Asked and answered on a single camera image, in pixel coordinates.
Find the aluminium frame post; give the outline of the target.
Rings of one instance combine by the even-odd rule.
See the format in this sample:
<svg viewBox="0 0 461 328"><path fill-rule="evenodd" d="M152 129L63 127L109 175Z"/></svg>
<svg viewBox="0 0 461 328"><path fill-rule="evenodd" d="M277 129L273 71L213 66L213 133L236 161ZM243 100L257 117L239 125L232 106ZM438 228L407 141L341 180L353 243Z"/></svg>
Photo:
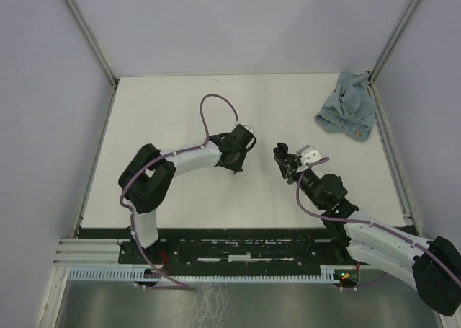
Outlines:
<svg viewBox="0 0 461 328"><path fill-rule="evenodd" d="M382 74L387 62L390 60L393 51L402 38L404 32L410 25L411 20L415 16L418 8L423 0L407 0L403 11L401 12L396 25L394 26L389 38L387 39L384 48L381 50L376 64L369 75L369 82L375 83Z"/></svg>
<svg viewBox="0 0 461 328"><path fill-rule="evenodd" d="M119 79L114 74L107 56L104 54L99 41L97 40L96 36L94 35L89 23L86 21L85 16L79 7L76 0L63 0L64 4L66 5L67 10L70 12L76 26L78 27L80 33L83 35L87 45L90 48L90 51L93 53L99 67L104 72L109 83L116 87L118 84Z"/></svg>

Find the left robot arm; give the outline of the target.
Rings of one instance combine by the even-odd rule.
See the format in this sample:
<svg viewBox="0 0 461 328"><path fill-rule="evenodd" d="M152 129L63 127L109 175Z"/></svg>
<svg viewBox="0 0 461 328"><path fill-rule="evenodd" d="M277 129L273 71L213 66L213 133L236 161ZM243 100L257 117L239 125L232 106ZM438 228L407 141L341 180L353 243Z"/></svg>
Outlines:
<svg viewBox="0 0 461 328"><path fill-rule="evenodd" d="M137 242L135 256L144 263L158 258L156 210L175 177L208 167L242 172L246 155L255 144L254 129L239 123L230 133L209 136L204 144L185 149L165 152L151 143L144 145L118 179L120 205L130 211Z"/></svg>

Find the right aluminium frame post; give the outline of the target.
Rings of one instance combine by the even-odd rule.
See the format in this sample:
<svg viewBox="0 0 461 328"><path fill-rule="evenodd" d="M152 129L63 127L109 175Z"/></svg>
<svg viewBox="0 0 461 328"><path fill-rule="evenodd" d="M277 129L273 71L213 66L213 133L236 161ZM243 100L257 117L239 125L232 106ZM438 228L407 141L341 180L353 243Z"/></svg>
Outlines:
<svg viewBox="0 0 461 328"><path fill-rule="evenodd" d="M394 26L389 38L387 39L384 48L381 50L376 64L369 75L369 82L375 83L382 74L387 62L390 60L393 51L402 38L404 32L410 25L411 20L415 16L418 8L423 0L407 0L403 11L401 12L396 25Z"/></svg>

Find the left aluminium frame post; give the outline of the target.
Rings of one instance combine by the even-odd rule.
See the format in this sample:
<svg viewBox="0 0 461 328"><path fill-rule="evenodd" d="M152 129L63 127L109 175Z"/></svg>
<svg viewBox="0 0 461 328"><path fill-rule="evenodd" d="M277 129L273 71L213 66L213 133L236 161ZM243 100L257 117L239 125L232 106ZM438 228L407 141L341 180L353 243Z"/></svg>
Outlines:
<svg viewBox="0 0 461 328"><path fill-rule="evenodd" d="M118 84L119 79L114 74L107 56L104 54L99 41L97 40L96 36L94 35L89 23L86 21L85 16L79 7L76 0L63 0L64 4L66 5L67 10L70 12L76 26L78 27L80 33L83 35L87 45L90 48L90 51L93 53L99 67L104 72L109 83L116 87Z"/></svg>

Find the blue denim cloth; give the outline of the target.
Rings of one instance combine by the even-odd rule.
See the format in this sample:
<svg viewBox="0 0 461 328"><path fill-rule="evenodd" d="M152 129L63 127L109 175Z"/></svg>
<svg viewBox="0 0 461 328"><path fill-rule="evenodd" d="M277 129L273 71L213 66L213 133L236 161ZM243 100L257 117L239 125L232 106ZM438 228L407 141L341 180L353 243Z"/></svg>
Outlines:
<svg viewBox="0 0 461 328"><path fill-rule="evenodd" d="M376 105L368 93L369 74L343 72L336 86L315 116L325 132L343 133L350 139L365 142L375 124Z"/></svg>

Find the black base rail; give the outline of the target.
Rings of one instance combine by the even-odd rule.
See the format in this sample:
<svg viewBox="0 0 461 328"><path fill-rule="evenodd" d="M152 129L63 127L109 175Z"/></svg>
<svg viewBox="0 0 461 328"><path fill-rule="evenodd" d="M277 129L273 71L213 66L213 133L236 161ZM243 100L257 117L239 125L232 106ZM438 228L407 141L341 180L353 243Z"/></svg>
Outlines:
<svg viewBox="0 0 461 328"><path fill-rule="evenodd" d="M164 265L170 275L319 275L321 267L356 267L339 238L325 228L160 229L140 252L120 244L121 265Z"/></svg>

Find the black earbud charging case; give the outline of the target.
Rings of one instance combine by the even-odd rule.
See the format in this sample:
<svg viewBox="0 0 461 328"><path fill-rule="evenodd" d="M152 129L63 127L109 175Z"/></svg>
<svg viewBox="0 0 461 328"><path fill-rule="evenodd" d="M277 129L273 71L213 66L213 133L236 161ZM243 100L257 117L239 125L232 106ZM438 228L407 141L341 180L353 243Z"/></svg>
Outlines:
<svg viewBox="0 0 461 328"><path fill-rule="evenodd" d="M273 149L275 157L285 159L288 155L288 145L283 142L277 143L277 146Z"/></svg>

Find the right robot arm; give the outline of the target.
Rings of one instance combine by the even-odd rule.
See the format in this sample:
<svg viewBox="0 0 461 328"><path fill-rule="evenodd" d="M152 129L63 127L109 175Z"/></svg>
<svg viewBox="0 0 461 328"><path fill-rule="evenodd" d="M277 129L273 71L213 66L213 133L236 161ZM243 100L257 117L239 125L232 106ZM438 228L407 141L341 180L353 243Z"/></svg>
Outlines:
<svg viewBox="0 0 461 328"><path fill-rule="evenodd" d="M376 267L414 289L421 300L443 316L460 307L460 253L442 236L426 239L389 226L348 201L342 178L319 177L313 167L328 161L313 146L291 154L284 143L273 150L282 178L294 184L295 198L305 195L318 209L303 212L322 220L334 233L331 257L340 264L350 260Z"/></svg>

